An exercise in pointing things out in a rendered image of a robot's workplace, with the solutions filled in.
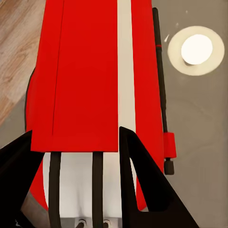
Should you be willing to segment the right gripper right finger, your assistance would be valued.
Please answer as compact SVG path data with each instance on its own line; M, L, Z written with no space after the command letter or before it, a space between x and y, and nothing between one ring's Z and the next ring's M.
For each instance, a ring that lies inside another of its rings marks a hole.
M123 228L199 228L138 135L119 127ZM149 212L138 210L130 158Z

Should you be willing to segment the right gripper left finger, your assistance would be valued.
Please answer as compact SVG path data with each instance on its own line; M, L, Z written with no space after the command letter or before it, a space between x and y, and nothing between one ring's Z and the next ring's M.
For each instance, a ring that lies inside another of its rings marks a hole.
M12 228L45 153L30 151L32 130L0 150L0 228Z

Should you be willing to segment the radio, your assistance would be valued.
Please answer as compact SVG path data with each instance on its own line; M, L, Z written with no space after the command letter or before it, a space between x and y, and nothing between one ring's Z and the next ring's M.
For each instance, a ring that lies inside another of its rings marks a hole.
M152 0L46 0L24 115L30 151L45 153L29 190L48 210L50 228L61 228L60 218L75 218L75 228L118 228L119 127L134 131L162 173L174 175Z

